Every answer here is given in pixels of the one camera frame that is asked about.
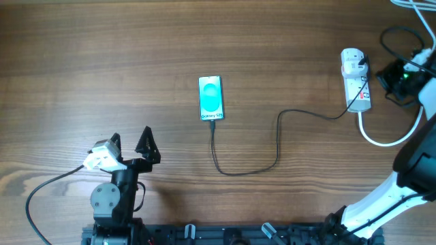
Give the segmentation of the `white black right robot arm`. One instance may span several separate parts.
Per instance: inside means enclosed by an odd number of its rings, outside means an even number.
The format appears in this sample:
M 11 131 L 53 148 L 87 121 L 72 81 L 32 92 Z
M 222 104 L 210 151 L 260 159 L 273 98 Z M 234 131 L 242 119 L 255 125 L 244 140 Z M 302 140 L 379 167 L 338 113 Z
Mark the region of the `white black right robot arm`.
M 435 200 L 435 51 L 421 48 L 410 59 L 388 46 L 396 61 L 376 73 L 387 94 L 414 98 L 425 125 L 400 149 L 393 172 L 359 202 L 330 214 L 320 244 L 374 244 L 375 232 L 408 209 Z

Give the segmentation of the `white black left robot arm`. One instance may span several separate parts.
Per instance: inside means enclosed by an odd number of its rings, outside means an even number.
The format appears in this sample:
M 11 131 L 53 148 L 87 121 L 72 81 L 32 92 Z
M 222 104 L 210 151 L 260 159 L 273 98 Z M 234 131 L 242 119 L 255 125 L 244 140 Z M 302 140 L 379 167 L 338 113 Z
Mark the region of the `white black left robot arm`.
M 125 160 L 121 152 L 121 136 L 114 133 L 106 140 L 101 140 L 88 151 L 82 165 L 65 174 L 47 180 L 31 191 L 25 203 L 25 213 L 29 224 L 45 244 L 50 242 L 36 227 L 30 214 L 31 198 L 42 187 L 60 180 L 83 168 L 92 170 L 98 167 L 111 175 L 111 181 L 95 187 L 91 193 L 90 203 L 93 207 L 92 227 L 82 231 L 82 244 L 152 244 L 153 236 L 145 227 L 141 218 L 135 218 L 134 212 L 142 205 L 135 206 L 138 187 L 145 185 L 138 181 L 138 176 L 153 170 L 154 164 L 161 161 L 161 155 L 155 143 L 150 127 L 145 127 L 135 152 L 140 158 Z

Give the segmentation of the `blue screen smartphone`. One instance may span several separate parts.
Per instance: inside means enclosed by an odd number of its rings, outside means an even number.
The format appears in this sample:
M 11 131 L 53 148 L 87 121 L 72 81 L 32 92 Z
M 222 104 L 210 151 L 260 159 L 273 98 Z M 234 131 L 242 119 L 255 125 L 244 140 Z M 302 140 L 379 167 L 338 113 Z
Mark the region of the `blue screen smartphone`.
M 198 78 L 201 120 L 224 119 L 223 96 L 220 76 Z

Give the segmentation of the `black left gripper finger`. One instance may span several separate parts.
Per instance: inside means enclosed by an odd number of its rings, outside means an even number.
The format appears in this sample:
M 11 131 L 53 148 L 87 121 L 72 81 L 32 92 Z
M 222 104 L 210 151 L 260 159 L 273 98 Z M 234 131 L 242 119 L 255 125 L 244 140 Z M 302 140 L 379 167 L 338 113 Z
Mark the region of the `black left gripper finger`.
M 142 158 L 152 164 L 158 164 L 161 161 L 161 154 L 155 143 L 153 132 L 150 127 L 146 126 L 136 145 L 135 152 L 142 155 Z
M 121 136 L 118 133 L 114 133 L 112 137 L 110 138 L 110 141 L 114 145 L 114 155 L 117 160 L 122 159 L 122 153 L 121 153 Z

